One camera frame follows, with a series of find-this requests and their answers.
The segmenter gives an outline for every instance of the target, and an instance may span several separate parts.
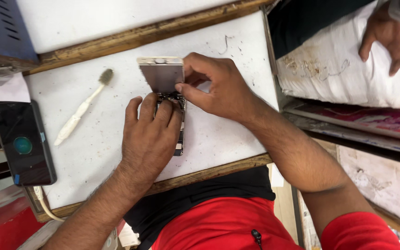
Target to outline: red box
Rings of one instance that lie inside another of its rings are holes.
[[[16,250],[44,224],[36,221],[20,188],[0,191],[0,250]]]

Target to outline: charging cable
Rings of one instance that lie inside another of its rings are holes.
[[[50,218],[63,222],[64,219],[55,216],[52,212],[50,212],[49,208],[46,206],[46,203],[44,202],[43,189],[41,188],[41,186],[34,186],[33,190],[35,191],[35,194],[38,197],[38,200],[40,201],[41,207],[43,207],[44,212],[46,212],[47,215],[50,216]]]

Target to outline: toothbrush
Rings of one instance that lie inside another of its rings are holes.
[[[114,76],[114,71],[112,69],[107,69],[105,70],[98,81],[101,83],[100,87],[98,87],[95,92],[89,96],[76,110],[75,114],[70,117],[70,119],[64,124],[63,128],[59,131],[58,136],[56,137],[55,146],[58,146],[61,144],[69,135],[72,133],[72,131],[75,129],[76,125],[80,121],[81,117],[84,115],[86,110],[88,109],[90,102],[103,90],[103,88],[109,84],[109,82],[112,80],[112,77]]]

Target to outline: red t-shirt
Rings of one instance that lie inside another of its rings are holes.
[[[221,197],[202,202],[171,220],[153,250],[259,250],[251,230],[262,235],[263,250],[302,249],[274,216],[274,202],[263,198]],[[400,250],[397,237],[374,213],[342,215],[327,225],[324,250]]]

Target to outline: opened iphone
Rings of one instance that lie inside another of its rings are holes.
[[[182,112],[180,136],[174,156],[181,156],[184,148],[184,113],[186,100],[177,92],[175,84],[184,82],[183,59],[180,57],[138,57],[137,63],[152,91],[158,95],[156,114],[163,100],[178,100]]]
[[[0,136],[15,185],[56,182],[40,110],[34,100],[0,102]]]

